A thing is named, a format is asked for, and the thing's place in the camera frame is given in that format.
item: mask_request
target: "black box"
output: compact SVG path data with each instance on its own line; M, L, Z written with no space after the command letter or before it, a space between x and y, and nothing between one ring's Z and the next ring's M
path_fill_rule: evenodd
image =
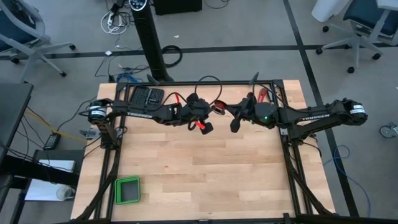
M201 11L202 0L154 0L157 15Z

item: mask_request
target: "blue cable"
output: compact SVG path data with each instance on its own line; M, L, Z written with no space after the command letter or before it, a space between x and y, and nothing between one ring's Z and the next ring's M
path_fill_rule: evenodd
M116 78L116 82L120 82L122 78L126 78L127 82L129 83L139 83L139 82L144 82L143 79L141 78L134 78L131 73L124 72L122 74L119 74L118 77Z
M341 157L341 156L338 157L338 156L336 156L336 152L337 152L337 150L338 150L339 147L343 147L343 148L347 149L348 155L345 156L345 157ZM356 184L358 187L360 187L360 188L362 189L362 191L364 192L364 194L365 194L365 196L366 196L366 201L367 201L367 203L368 203L368 217L370 217L370 216L371 216L371 209L372 209L372 207L371 207L371 200L369 199L368 193L365 191L365 189L362 187L361 184L359 184L357 181L355 181L352 177L348 176L348 175L340 168L340 166L337 164L337 161L336 161L337 159L347 159L347 158L349 158L349 155L350 155L350 154L351 154L351 151L349 150L349 147L348 147L348 146L346 146L346 145L337 146L336 149L333 151L333 158L332 158L332 159L329 159L328 161L326 161L323 165L325 166L325 165L327 165L329 162L333 161L333 162L335 163L337 169L338 169L342 174L344 174L347 178L349 178L352 182L354 182L354 184Z

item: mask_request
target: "yellow cable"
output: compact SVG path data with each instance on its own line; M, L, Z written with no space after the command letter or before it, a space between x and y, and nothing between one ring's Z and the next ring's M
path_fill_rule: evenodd
M45 122L41 117L37 116L36 114L34 114L33 112L31 112L31 111L29 111L29 110L25 110L25 113L27 113L27 114L33 116L34 118L38 119L41 123L43 123L44 125L46 125L46 127L48 127L49 129L51 129L51 131L52 131L53 133L60 134L61 136L64 136L64 137L66 137L66 138L72 138L72 139L76 139L76 140L82 141L82 142L84 142L84 143L87 143L87 140L84 140L84 139L82 139L82 138L79 138L79 137L76 137L76 136L72 136L72 135L70 135L70 134L65 134L65 133L62 133L62 132L60 132L60 131L57 131L55 128L53 128L53 127L51 127L49 124L47 124L47 122Z

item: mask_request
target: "chair wheel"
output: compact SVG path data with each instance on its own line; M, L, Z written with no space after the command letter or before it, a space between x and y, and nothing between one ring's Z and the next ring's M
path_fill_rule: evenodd
M18 58L13 58L11 59L11 62L14 64L19 64L19 59Z
M350 68L347 69L347 72L350 73L350 74L354 73L355 72L355 68L354 67L350 67Z
M322 49L317 49L316 53L317 53L318 55L320 55L320 54L323 53L323 50L322 50Z
M329 31L329 27L328 27L328 26L324 26L324 27L322 28L322 31L323 31L323 32L328 32L328 31Z
M380 57L381 57L380 54L374 54L372 58L373 60L378 60Z

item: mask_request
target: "black floor stripe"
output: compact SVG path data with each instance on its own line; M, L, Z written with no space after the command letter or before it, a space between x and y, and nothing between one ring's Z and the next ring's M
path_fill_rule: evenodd
M390 46L384 43L375 44L377 47L396 47ZM305 50L315 50L322 45L304 45ZM344 46L333 47L331 49L343 49ZM239 51L265 51L265 50L298 50L297 45L255 45L255 46L234 46L234 47L198 47L198 48L186 48L182 49L185 54L191 53L212 53L212 52L239 52ZM176 54L176 52L170 51L166 54ZM125 51L115 51L114 56L132 56L132 55L144 55L142 50L125 50ZM82 52L82 53L64 53L64 54L47 54L45 55L49 59L59 59L59 58L87 58L87 57L104 57L104 52ZM8 56L0 56L1 60L9 60Z
M315 97L315 102L317 103L317 105L323 105L321 94L318 89L317 81L315 80L310 62L308 60L308 56L305 51L306 49L303 45L303 41L300 36L299 28L297 27L296 21L294 19L293 11L289 4L289 0L284 0L284 5L286 8L287 15L289 17L290 25L292 26L292 29L293 29L294 37L297 41L298 50L300 51L300 55L301 55L303 63L304 63L305 71L307 73L308 80L310 82L310 86L311 86L313 95ZM327 129L325 132L326 132L326 137L329 142L330 151L333 156L333 152L336 148L335 135L333 134L333 131L331 129ZM337 161L338 165L341 167L341 170L343 172L345 172L343 163L341 162L341 159L337 159L336 161ZM337 167L336 167L336 171L337 171L337 174L338 174L338 177L340 180L341 188L343 189L343 194L344 194L344 197L345 197L345 200L347 203L349 214L351 216L358 217L359 216L358 209L356 208L353 193L351 191L351 187L349 186L348 179L345 175L343 175L342 173L339 172Z

